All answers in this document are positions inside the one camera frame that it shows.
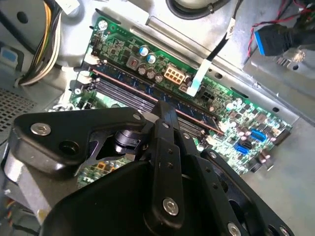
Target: mounting hole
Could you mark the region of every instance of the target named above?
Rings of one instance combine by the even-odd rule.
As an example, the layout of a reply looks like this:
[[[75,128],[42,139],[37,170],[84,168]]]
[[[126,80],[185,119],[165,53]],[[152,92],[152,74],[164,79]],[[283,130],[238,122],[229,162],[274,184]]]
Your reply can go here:
[[[273,111],[274,113],[278,113],[278,112],[280,111],[280,109],[279,109],[278,107],[274,107],[274,108],[272,109],[272,111]]]
[[[79,153],[79,145],[73,141],[65,140],[59,144],[59,149],[64,154],[74,156]]]
[[[174,168],[174,165],[173,165],[173,163],[168,162],[168,163],[167,163],[167,167],[170,168],[170,169],[173,169],[173,168]]]
[[[214,189],[218,189],[218,186],[217,186],[215,183],[212,184],[212,187],[213,187]]]
[[[215,77],[218,79],[218,80],[220,80],[220,79],[222,79],[223,78],[223,75],[221,75],[220,73],[216,73],[215,74]]]
[[[22,24],[26,24],[29,21],[28,16],[25,14],[24,11],[19,11],[16,14],[16,17],[18,18],[19,22],[21,22]]]

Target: green circuit board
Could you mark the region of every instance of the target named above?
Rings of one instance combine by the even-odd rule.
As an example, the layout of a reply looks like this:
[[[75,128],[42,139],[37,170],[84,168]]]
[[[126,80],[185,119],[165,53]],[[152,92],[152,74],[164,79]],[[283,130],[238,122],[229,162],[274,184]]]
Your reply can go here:
[[[102,26],[100,22],[103,26],[104,22],[107,24],[105,29],[100,29],[99,26]],[[139,55],[139,50],[143,46],[148,49],[149,54],[155,56],[155,63],[148,63],[146,57]],[[131,70],[134,73],[139,73],[137,71],[139,67],[132,68],[131,66],[130,57],[132,57],[139,61],[138,65],[144,64],[147,68],[152,68],[156,74],[164,75],[169,65],[183,72],[186,76],[185,79],[193,77],[196,73],[195,69],[104,17],[100,17],[94,27],[87,55],[107,60],[115,64],[117,68],[123,68],[124,72]],[[132,74],[123,73],[123,75],[130,78],[129,81],[137,81],[137,78]],[[217,78],[205,76],[201,84],[202,91],[199,91],[195,97],[191,97],[183,89],[186,86],[184,81],[176,84],[165,77],[159,82],[148,78],[146,75],[139,75],[139,77],[153,84],[152,87],[163,88],[163,91],[167,90],[183,99],[184,102],[200,108],[203,111],[202,115],[211,116],[213,114],[219,117],[220,121],[217,125],[224,134],[207,130],[203,134],[204,138],[202,140],[200,140],[200,137],[194,137],[195,144],[199,149],[200,146],[203,146],[204,148],[211,147],[217,151],[240,175],[248,171],[247,163],[252,158],[256,158],[262,150],[269,151],[274,147],[274,142],[271,141],[270,136],[277,138],[283,131],[291,130],[291,126],[278,118],[275,113],[268,112],[251,103],[243,94],[222,86]],[[154,96],[154,93],[150,94],[148,87],[142,86],[142,84],[136,82],[132,84],[130,82],[129,85]],[[95,90],[73,94],[70,102],[75,107],[79,103],[86,104],[89,102],[92,109],[126,106],[124,101],[115,100],[111,95],[106,96]],[[247,141],[251,143],[252,148],[247,154],[243,154],[235,148],[235,145],[241,140],[240,127],[247,127],[250,130],[254,129],[264,133],[266,139],[259,141],[248,136]]]

